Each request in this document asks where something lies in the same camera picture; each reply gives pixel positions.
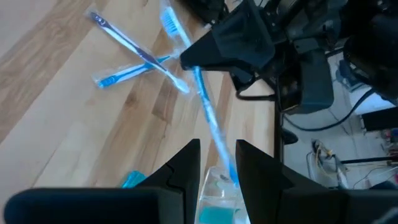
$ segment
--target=black cable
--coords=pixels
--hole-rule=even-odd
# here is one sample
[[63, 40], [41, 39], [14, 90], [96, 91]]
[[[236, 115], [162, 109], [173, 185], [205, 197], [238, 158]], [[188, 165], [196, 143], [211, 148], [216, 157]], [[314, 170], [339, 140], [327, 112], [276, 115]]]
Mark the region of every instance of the black cable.
[[373, 89], [370, 89], [369, 91], [367, 91], [354, 105], [353, 109], [351, 109], [351, 111], [341, 120], [337, 121], [334, 124], [322, 127], [322, 128], [302, 128], [300, 126], [298, 126], [297, 124], [293, 123], [290, 119], [288, 119], [285, 116], [286, 121], [291, 124], [293, 127], [301, 130], [301, 131], [308, 131], [308, 132], [315, 132], [315, 131], [324, 131], [326, 129], [330, 129], [330, 128], [334, 128], [335, 126], [340, 125], [341, 123], [343, 123], [344, 121], [346, 121], [351, 114], [354, 113], [354, 111], [360, 106], [361, 103], [363, 103], [363, 101], [365, 101], [369, 96], [371, 96], [374, 93]]
[[275, 94], [272, 95], [267, 95], [267, 96], [242, 96], [241, 95], [242, 91], [237, 91], [235, 96], [244, 101], [275, 101], [276, 96]]
[[280, 86], [279, 86], [279, 77], [281, 74], [277, 75], [275, 77], [275, 100], [276, 100], [276, 106], [278, 107], [279, 112], [282, 112], [282, 103], [281, 103], [281, 98], [280, 98]]
[[229, 14], [229, 9], [228, 9], [228, 6], [227, 6], [226, 3], [224, 3], [224, 9], [223, 10], [224, 10], [225, 15]]

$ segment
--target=wrapped toothbrush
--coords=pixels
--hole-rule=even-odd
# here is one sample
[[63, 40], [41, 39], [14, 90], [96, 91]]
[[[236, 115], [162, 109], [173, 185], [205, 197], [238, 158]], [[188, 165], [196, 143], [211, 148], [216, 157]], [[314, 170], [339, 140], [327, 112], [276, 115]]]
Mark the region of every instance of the wrapped toothbrush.
[[[173, 59], [174, 55], [165, 55], [157, 58], [159, 63]], [[131, 78], [137, 77], [140, 74], [152, 71], [154, 67], [149, 63], [141, 63], [139, 65], [128, 65], [118, 68], [117, 70], [106, 70], [92, 75], [92, 78], [98, 88], [107, 88], [115, 84], [124, 82]]]
[[[125, 46], [127, 49], [135, 53], [136, 55], [140, 56], [143, 61], [146, 62], [146, 65], [144, 64], [143, 66], [151, 66], [150, 68], [154, 68], [162, 72], [173, 84], [174, 86], [180, 90], [182, 93], [187, 94], [190, 92], [189, 86], [187, 83], [182, 80], [179, 77], [176, 77], [167, 67], [163, 66], [158, 58], [155, 58], [151, 52], [147, 49], [144, 49], [143, 47], [139, 46], [136, 42], [134, 42], [132, 39], [130, 39], [128, 36], [124, 35], [116, 26], [112, 25], [109, 23], [105, 18], [101, 17], [98, 12], [94, 10], [89, 10], [86, 12], [86, 15], [94, 22], [97, 23], [98, 27], [103, 29], [107, 34], [109, 34], [111, 37], [113, 37], [115, 40], [117, 40], [121, 45]], [[125, 80], [126, 78], [131, 78], [133, 75], [138, 75], [137, 72], [131, 73], [131, 71], [123, 71], [128, 73], [127, 75], [125, 73], [118, 73], [118, 74], [113, 74], [115, 76], [112, 76], [109, 78], [109, 80], [105, 80], [104, 83], [108, 84], [112, 82], [117, 82], [118, 80]], [[102, 80], [99, 81], [99, 86], [104, 86], [104, 83], [101, 83]]]
[[[173, 40], [178, 48], [182, 48], [181, 45], [185, 46], [185, 48], [191, 46], [191, 38], [183, 28], [174, 8], [168, 0], [161, 0], [160, 2], [160, 21], [167, 35]], [[239, 182], [236, 163], [234, 157], [226, 146], [224, 135], [218, 125], [216, 112], [207, 94], [200, 67], [193, 68], [193, 77], [220, 159], [224, 164], [224, 168], [228, 170], [231, 180], [234, 182], [235, 186], [238, 186]]]

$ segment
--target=wooden floor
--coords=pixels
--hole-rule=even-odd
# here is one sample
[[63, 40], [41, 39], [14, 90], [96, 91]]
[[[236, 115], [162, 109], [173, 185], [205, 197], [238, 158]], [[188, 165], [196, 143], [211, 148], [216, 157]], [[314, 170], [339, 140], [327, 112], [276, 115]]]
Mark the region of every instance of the wooden floor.
[[[1, 206], [31, 187], [117, 187], [131, 170], [153, 173], [192, 138], [201, 140], [203, 172], [218, 163], [200, 100], [163, 74], [95, 87], [92, 74], [140, 60], [84, 17], [93, 6], [155, 54], [171, 50], [156, 0], [1, 1]], [[205, 33], [177, 11], [196, 39]], [[245, 139], [272, 154], [273, 104], [238, 101], [228, 74], [204, 76], [230, 150]], [[248, 91], [272, 93], [263, 83]]]

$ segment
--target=white floor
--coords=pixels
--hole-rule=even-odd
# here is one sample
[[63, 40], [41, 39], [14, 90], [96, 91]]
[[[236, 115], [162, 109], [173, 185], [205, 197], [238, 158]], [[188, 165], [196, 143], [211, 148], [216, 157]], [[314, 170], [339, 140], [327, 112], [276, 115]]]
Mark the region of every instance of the white floor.
[[[335, 77], [336, 61], [338, 58], [339, 56], [331, 58], [329, 61], [333, 79]], [[290, 116], [290, 119], [295, 124], [304, 128], [319, 128], [335, 123], [338, 119], [343, 118], [351, 109], [348, 101], [348, 92], [338, 82], [333, 82], [333, 91], [335, 102], [331, 108], [312, 114], [293, 115]], [[382, 146], [384, 141], [380, 138], [379, 133], [365, 133], [361, 129], [359, 116], [352, 115], [342, 125], [317, 133], [299, 131], [286, 121], [284, 122], [284, 127], [293, 131], [300, 139], [296, 144], [285, 146], [285, 165], [306, 177], [308, 177], [306, 155], [311, 151], [312, 139], [323, 142], [328, 149], [333, 150], [340, 160], [386, 156]], [[312, 179], [327, 187], [337, 186], [336, 175], [325, 175], [324, 172], [320, 172], [315, 165], [314, 156], [311, 155], [310, 158], [310, 168], [313, 172]], [[394, 170], [386, 172], [391, 167], [377, 165], [383, 166], [386, 163], [372, 162], [370, 164], [353, 164], [350, 166], [347, 173], [349, 187], [352, 188], [355, 182], [365, 177], [374, 168], [378, 169], [371, 172], [369, 180], [365, 179], [356, 184], [356, 189], [367, 189], [388, 179], [395, 172]]]

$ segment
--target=plastic wrapper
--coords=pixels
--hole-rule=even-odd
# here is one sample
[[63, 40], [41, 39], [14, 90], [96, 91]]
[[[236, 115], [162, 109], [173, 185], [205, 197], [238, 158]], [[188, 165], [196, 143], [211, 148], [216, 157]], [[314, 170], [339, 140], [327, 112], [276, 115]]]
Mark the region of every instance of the plastic wrapper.
[[[160, 21], [169, 38], [173, 40], [179, 49], [182, 48], [181, 45], [184, 45], [185, 48], [191, 46], [192, 42], [187, 33], [187, 29], [183, 27], [180, 18], [178, 18], [177, 13], [169, 0], [160, 1]], [[226, 146], [225, 137], [218, 125], [216, 112], [207, 94], [200, 67], [193, 68], [192, 73], [194, 84], [201, 99], [204, 114], [206, 116], [207, 123], [209, 124], [211, 135], [215, 141], [218, 154], [220, 155], [225, 168], [229, 171], [229, 176], [233, 182], [238, 185], [239, 182], [236, 163], [234, 157]]]
[[99, 79], [99, 81], [98, 78], [96, 78], [95, 81], [100, 88], [110, 86], [113, 82], [117, 82], [118, 80], [123, 81], [127, 78], [135, 77], [142, 72], [148, 71], [153, 68], [158, 70], [160, 73], [163, 73], [182, 93], [188, 94], [190, 92], [190, 87], [185, 80], [182, 80], [181, 78], [174, 75], [169, 68], [159, 62], [159, 58], [155, 57], [150, 50], [139, 45], [136, 41], [130, 39], [115, 25], [108, 22], [104, 17], [102, 17], [97, 10], [89, 8], [85, 12], [85, 15], [93, 22], [97, 23], [98, 27], [104, 30], [110, 37], [118, 41], [121, 45], [125, 46], [125, 48], [129, 49], [131, 52], [135, 53], [143, 60], [142, 65], [135, 65], [134, 67], [125, 68], [122, 71], [119, 71], [119, 73], [112, 73], [109, 77], [104, 77], [102, 79]]
[[242, 192], [220, 167], [208, 169], [197, 206], [197, 224], [250, 224]]

